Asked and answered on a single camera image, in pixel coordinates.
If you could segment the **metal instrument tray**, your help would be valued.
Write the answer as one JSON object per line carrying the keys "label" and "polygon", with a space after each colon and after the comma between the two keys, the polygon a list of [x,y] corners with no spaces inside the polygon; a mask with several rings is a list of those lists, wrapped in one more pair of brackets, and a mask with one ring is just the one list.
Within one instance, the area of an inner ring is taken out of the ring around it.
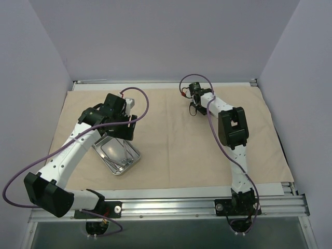
{"label": "metal instrument tray", "polygon": [[92,148],[103,162],[106,158],[107,160],[111,160],[122,166],[121,169],[116,170],[105,164],[116,176],[126,173],[131,167],[137,164],[141,158],[140,152],[129,141],[125,140],[127,142],[128,152],[132,156],[132,161],[126,165],[122,164],[122,160],[125,158],[122,141],[123,139],[103,136],[94,145],[92,145]]}

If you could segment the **steel surgical scissors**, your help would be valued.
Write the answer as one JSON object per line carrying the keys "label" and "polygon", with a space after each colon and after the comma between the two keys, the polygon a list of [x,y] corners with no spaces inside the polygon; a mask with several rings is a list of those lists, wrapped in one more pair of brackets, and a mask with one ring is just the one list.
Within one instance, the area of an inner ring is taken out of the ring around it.
{"label": "steel surgical scissors", "polygon": [[122,141],[122,146],[123,146],[123,152],[124,152],[124,159],[122,160],[122,164],[126,165],[128,163],[131,163],[132,161],[132,156],[128,152],[127,149],[127,142],[125,140]]}

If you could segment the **beige cloth wrap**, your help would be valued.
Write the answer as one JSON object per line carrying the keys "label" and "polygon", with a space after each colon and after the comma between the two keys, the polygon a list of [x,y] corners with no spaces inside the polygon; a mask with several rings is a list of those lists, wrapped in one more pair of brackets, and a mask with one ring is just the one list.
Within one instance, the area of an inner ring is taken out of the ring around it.
{"label": "beige cloth wrap", "polygon": [[[215,88],[216,95],[245,110],[249,138],[248,173],[255,184],[292,182],[293,176],[277,137],[261,91],[250,86]],[[133,145],[139,162],[114,175],[90,149],[72,173],[68,189],[124,190],[230,186],[229,160],[219,149],[211,128],[215,118],[195,113],[190,101],[176,89],[129,90],[133,114],[142,115],[134,130]]]}

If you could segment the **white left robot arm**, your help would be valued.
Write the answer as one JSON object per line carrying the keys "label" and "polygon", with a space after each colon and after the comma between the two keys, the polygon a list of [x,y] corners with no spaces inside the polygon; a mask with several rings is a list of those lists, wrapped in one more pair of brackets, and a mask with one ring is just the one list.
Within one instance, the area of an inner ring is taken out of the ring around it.
{"label": "white left robot arm", "polygon": [[109,93],[103,103],[84,110],[66,140],[68,147],[54,156],[36,174],[28,173],[24,185],[30,201],[56,217],[70,210],[86,210],[92,217],[106,211],[105,198],[91,190],[67,190],[67,182],[86,152],[102,136],[133,140],[136,115],[134,99]]}

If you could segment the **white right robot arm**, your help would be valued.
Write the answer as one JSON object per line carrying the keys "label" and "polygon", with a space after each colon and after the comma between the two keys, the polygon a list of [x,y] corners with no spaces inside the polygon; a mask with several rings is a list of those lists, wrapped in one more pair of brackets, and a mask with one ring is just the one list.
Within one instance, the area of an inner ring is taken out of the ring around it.
{"label": "white right robot arm", "polygon": [[186,90],[185,97],[191,98],[190,105],[209,118],[214,116],[218,121],[218,132],[213,135],[230,161],[231,195],[230,207],[236,214],[244,213],[254,205],[255,188],[247,176],[246,145],[249,137],[245,111],[233,107],[216,97],[211,89]]}

